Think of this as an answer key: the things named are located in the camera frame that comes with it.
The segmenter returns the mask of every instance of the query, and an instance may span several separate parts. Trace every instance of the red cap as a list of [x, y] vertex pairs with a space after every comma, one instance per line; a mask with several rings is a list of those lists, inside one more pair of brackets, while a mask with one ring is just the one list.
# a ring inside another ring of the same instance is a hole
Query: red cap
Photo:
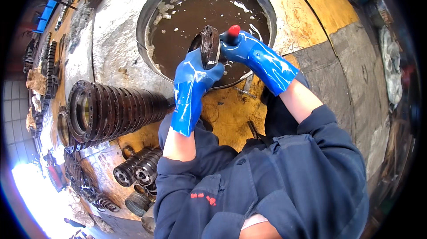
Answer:
[[228, 34], [230, 36], [233, 36], [233, 37], [237, 37], [239, 35], [239, 32], [240, 32], [240, 26], [239, 25], [232, 25], [228, 29]]

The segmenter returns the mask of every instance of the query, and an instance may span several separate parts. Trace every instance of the forearm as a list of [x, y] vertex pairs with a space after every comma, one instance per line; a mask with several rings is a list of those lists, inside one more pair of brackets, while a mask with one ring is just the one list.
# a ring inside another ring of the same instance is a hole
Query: forearm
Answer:
[[300, 124], [311, 112], [323, 105], [319, 98], [297, 80], [293, 80], [285, 92], [279, 94], [291, 115]]
[[186, 137], [170, 127], [164, 144], [163, 156], [182, 162], [195, 159], [194, 131], [189, 137]]

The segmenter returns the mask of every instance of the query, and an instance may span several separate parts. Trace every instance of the blue rubber glove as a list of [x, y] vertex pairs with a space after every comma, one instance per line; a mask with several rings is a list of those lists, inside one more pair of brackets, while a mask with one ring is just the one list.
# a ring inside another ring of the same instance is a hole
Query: blue rubber glove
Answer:
[[201, 63], [200, 48], [189, 52], [176, 68], [174, 94], [175, 111], [171, 126], [176, 132], [189, 137], [201, 114], [201, 98], [224, 74], [224, 65], [216, 64], [205, 70]]
[[236, 46], [225, 44], [225, 36], [220, 35], [221, 53], [227, 60], [248, 66], [275, 96], [286, 91], [299, 71], [295, 66], [246, 31], [240, 31]]

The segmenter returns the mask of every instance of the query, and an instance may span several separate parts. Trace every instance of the stack of flanges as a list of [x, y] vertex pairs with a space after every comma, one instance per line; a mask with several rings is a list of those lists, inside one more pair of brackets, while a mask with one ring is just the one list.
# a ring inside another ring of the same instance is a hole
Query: stack of flanges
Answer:
[[57, 129], [61, 143], [72, 153], [158, 122], [167, 111], [162, 94], [78, 81], [67, 108], [60, 109]]

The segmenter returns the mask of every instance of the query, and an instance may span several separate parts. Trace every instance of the cylindrical metal part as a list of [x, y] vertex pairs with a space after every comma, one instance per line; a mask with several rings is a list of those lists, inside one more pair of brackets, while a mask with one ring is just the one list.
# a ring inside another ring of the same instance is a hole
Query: cylindrical metal part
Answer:
[[132, 173], [133, 167], [140, 162], [152, 148], [142, 148], [141, 151], [129, 157], [125, 162], [121, 163], [113, 170], [113, 175], [116, 181], [124, 187], [130, 187], [135, 182], [135, 177]]
[[168, 108], [156, 92], [78, 81], [68, 97], [69, 128], [79, 142], [113, 140], [162, 120]]
[[138, 183], [148, 186], [154, 183], [157, 178], [157, 162], [162, 157], [163, 151], [156, 148], [147, 154], [132, 172]]
[[125, 199], [126, 207], [138, 217], [142, 217], [149, 209], [151, 201], [143, 194], [133, 192]]
[[70, 146], [71, 141], [74, 140], [68, 129], [68, 114], [67, 108], [61, 106], [59, 108], [58, 119], [56, 121], [56, 129], [58, 131], [59, 140], [61, 144], [67, 148]]
[[152, 196], [157, 196], [157, 186], [156, 186], [156, 183], [155, 182], [153, 182], [152, 184], [150, 184], [150, 185], [147, 185], [146, 187], [145, 187], [145, 189], [147, 190], [147, 192], [149, 193], [149, 194], [151, 194]]
[[154, 229], [156, 228], [156, 222], [154, 221], [154, 207], [150, 206], [150, 208], [145, 212], [145, 214], [141, 217], [141, 224], [145, 231], [149, 234], [154, 234]]
[[138, 194], [147, 194], [148, 193], [147, 189], [145, 189], [145, 186], [139, 185], [137, 183], [134, 184], [134, 190]]

